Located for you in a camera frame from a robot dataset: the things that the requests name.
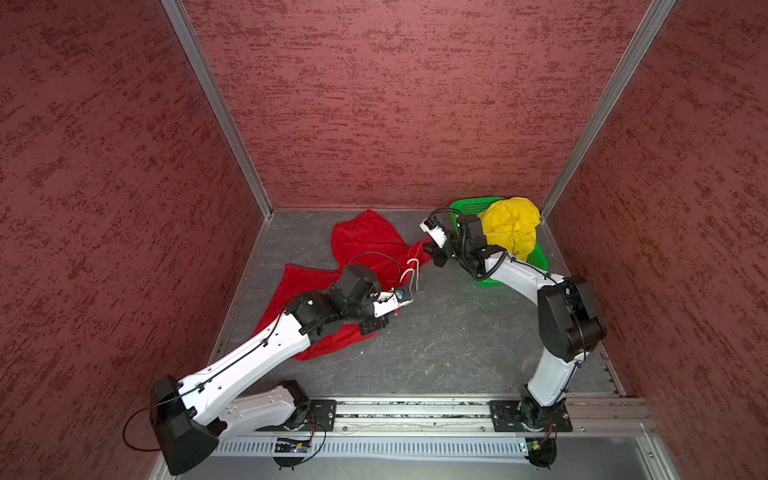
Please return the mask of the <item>green plastic basket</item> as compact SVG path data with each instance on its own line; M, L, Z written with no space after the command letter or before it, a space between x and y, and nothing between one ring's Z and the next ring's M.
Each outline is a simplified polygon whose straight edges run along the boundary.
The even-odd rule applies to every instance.
M454 210L460 211L463 215L478 215L485 211L491 204L493 204L496 201L504 200L506 198L502 197L483 197L483 198L474 198L474 199L463 199L463 200L457 200L453 202L450 207ZM528 259L525 261L540 270L548 271L549 270L549 264L548 260L546 259L543 251L541 248L537 245L535 247L534 252L528 257Z

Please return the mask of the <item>red shorts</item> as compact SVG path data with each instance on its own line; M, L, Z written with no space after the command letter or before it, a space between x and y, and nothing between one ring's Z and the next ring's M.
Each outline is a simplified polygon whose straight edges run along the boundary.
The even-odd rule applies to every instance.
M414 269L425 266L431 260L423 250L424 244L424 241L420 241L407 245L387 220L371 210L337 224L331 234L330 247L338 268L326 271L286 265L283 277L254 333L259 334L264 330L298 295L330 287L350 263L370 268L387 291L405 285L413 276Z

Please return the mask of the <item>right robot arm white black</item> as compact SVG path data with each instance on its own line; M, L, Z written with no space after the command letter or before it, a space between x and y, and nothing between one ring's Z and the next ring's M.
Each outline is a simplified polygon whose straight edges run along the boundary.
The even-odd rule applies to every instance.
M517 258L492 245L476 215L450 208L431 212L420 224L429 236L424 251L436 266L453 259L473 280L500 282L530 300L538 311L542 356L521 388L514 421L538 432L564 414L568 387L588 355L607 336L598 301L580 276L562 276Z

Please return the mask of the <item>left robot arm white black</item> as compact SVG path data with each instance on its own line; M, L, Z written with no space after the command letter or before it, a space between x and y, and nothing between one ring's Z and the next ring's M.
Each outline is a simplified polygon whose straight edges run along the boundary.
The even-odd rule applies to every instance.
M311 401L295 381L245 399L239 396L284 361L354 326L368 336L413 300L408 289L382 290L363 265L346 267L325 290L291 299L267 327L217 362L182 379L166 375L150 389L149 423L170 474L206 460L224 439L266 427L297 429Z

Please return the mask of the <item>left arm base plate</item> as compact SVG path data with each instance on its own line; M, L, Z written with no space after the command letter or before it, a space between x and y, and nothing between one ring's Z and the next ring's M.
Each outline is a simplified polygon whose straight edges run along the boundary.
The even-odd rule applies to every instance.
M261 431L311 432L315 428L330 432L334 428L338 402L331 399L310 399L299 405L281 425L267 426Z

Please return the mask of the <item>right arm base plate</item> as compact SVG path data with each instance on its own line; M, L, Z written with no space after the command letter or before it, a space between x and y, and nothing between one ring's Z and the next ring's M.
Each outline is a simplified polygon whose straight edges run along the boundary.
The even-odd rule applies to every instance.
M563 401L542 407L534 400L493 400L488 402L494 431L548 433L573 431Z

